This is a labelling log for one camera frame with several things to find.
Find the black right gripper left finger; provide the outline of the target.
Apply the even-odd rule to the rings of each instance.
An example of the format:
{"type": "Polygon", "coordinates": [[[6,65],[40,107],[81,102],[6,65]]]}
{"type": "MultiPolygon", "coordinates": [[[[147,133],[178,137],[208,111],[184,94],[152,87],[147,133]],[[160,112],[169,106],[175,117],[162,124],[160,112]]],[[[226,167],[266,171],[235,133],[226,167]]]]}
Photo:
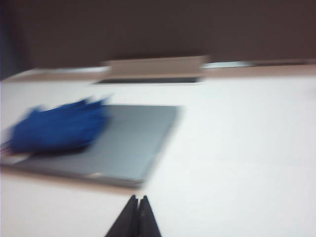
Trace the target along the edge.
{"type": "Polygon", "coordinates": [[[108,230],[106,237],[135,237],[137,231],[138,199],[132,195],[108,230]]]}

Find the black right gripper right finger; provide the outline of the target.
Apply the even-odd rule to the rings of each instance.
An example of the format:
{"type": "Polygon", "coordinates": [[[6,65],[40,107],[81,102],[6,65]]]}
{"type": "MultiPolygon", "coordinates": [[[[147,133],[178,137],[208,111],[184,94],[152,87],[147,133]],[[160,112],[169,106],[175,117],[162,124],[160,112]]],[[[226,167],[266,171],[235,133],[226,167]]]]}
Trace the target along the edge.
{"type": "Polygon", "coordinates": [[[138,236],[162,237],[147,196],[140,200],[138,211],[138,236]]]}

